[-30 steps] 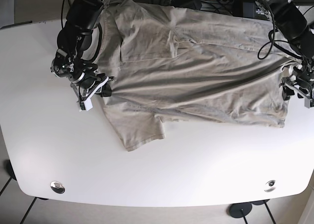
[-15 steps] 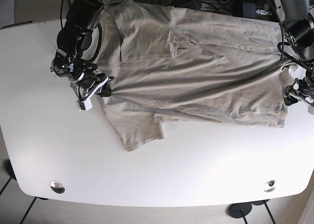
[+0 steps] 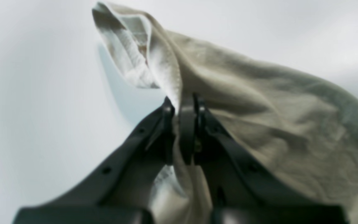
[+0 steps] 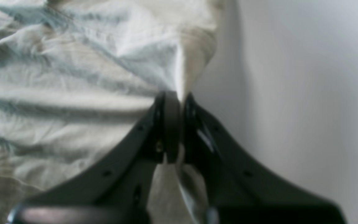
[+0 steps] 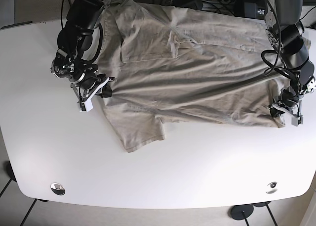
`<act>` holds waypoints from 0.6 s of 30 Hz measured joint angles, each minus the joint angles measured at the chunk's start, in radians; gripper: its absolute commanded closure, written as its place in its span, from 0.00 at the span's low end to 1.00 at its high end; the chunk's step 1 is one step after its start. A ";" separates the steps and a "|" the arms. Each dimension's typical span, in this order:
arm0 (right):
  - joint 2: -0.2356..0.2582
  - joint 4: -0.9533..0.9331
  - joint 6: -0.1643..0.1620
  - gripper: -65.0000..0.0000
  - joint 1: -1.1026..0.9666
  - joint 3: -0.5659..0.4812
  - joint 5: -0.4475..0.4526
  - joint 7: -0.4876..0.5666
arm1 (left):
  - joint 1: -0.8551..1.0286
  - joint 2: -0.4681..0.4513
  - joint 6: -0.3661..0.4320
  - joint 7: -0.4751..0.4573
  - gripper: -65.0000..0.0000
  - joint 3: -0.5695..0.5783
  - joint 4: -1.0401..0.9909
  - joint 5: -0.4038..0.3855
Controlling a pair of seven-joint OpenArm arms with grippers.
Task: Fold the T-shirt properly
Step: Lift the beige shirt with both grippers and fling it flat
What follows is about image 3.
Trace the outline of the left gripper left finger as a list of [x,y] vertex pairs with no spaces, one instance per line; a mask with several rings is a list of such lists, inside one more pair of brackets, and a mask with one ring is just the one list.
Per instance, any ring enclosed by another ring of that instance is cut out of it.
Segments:
[[83,181],[44,205],[20,209],[14,224],[153,224],[148,203],[158,173],[173,164],[174,112],[165,98]]

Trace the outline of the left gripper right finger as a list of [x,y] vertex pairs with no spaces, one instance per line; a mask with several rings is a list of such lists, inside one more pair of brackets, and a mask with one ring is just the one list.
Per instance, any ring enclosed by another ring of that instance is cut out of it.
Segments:
[[180,150],[201,167],[213,210],[210,224],[348,224],[341,206],[318,203],[272,175],[239,145],[202,98],[185,96],[179,111]]

